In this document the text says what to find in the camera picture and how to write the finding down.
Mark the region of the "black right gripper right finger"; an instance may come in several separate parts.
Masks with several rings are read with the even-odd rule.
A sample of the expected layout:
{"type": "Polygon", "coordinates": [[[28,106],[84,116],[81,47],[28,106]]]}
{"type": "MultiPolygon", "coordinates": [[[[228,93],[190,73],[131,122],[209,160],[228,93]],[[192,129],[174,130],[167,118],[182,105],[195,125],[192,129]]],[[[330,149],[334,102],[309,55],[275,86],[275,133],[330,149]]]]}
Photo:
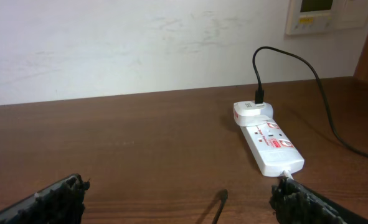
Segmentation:
{"type": "Polygon", "coordinates": [[[279,224],[368,224],[368,219],[287,177],[271,187],[269,204],[279,224]]]}

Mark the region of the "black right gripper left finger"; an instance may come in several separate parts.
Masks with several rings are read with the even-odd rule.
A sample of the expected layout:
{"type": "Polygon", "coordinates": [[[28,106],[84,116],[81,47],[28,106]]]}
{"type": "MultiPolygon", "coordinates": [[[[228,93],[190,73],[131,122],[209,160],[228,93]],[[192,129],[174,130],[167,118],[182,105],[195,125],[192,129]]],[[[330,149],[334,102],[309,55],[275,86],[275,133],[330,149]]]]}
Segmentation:
{"type": "Polygon", "coordinates": [[[0,210],[0,224],[81,224],[90,182],[71,174],[0,210]]]}

